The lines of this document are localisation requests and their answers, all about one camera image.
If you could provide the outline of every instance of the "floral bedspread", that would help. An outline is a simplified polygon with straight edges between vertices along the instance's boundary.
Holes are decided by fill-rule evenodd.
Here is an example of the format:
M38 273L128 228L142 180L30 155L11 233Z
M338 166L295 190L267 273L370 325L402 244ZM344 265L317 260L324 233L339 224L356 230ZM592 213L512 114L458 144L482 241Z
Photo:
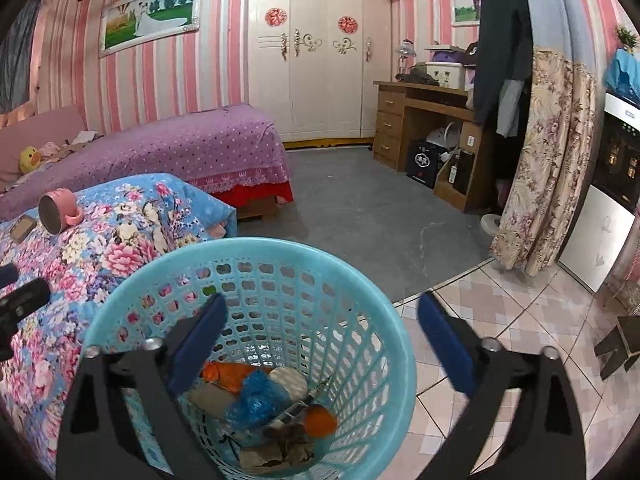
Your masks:
M0 397L35 458L52 476L66 394L75 377L84 332L108 295L158 256L211 239L207 228L225 222L235 236L233 208L168 174L127 177L78 192L84 221L60 236L38 222L16 245L13 222L0 224L0 264L13 262L20 280L50 285L49 305L20 324L15 357L1 364ZM37 219L37 210L27 212Z

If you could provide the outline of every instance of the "laundry basket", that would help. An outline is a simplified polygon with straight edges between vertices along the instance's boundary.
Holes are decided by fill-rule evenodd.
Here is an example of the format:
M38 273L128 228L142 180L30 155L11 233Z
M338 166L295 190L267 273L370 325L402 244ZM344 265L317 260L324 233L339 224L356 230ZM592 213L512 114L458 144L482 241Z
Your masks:
M377 478L411 422L414 353L384 294L330 254L270 238L226 238L181 248L138 270L111 294L83 348L121 352L149 337L164 337L214 290L225 295L229 315L210 359L293 367L309 387L332 377L318 400L337 415L337 432L316 442L317 458L310 466L270 476ZM139 395L127 390L126 400L148 462L170 472ZM228 442L219 443L215 419L184 397L179 403L227 479L256 478L239 468Z

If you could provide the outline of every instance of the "yellow duck plush toy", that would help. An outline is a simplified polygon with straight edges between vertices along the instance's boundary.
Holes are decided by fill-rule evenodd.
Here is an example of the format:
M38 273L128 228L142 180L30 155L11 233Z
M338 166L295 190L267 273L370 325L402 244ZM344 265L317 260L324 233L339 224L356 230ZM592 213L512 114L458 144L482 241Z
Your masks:
M42 157L40 156L40 152L33 146L25 148L20 154L20 171L23 175L37 170L41 164Z

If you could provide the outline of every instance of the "pink striped wallpaper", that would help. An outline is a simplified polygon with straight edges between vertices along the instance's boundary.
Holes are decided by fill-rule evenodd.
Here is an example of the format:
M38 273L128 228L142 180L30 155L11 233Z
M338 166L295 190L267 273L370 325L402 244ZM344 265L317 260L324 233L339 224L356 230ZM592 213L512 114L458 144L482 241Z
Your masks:
M631 29L633 25L618 0L583 0L583 3L593 32L596 72L604 74L618 47L616 24L622 23ZM404 38L414 41L416 61L427 60L429 53L424 48L435 41L466 48L478 39L479 27L451 26L451 0L392 0L391 7L394 48Z
M48 0L38 111L76 104L87 127L117 132L247 99L247 0L201 0L200 30L98 58L102 8Z

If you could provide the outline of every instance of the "red bed skirt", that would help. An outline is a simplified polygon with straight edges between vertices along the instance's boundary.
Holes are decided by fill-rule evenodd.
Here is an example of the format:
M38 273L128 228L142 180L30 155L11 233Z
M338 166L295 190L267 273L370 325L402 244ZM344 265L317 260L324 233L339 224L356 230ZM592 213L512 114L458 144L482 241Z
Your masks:
M281 184L269 184L267 182L250 187L235 186L230 191L213 193L213 196L235 208L243 207L251 200L258 200L269 196L275 196L278 199L278 204L293 202L293 193L291 192L291 186L288 182Z

